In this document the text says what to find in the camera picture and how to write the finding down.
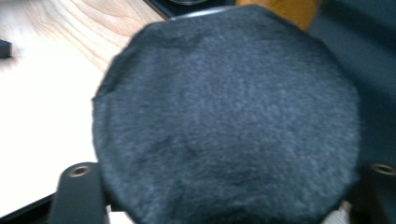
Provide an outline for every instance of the wooden surface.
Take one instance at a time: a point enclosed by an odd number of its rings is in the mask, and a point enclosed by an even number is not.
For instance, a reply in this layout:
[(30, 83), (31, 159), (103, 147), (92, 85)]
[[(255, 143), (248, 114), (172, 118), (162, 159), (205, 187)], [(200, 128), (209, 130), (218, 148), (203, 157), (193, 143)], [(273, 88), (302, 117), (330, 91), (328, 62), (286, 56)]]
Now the wooden surface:
[(143, 0), (0, 0), (0, 217), (95, 161), (91, 99), (111, 59), (147, 23)]

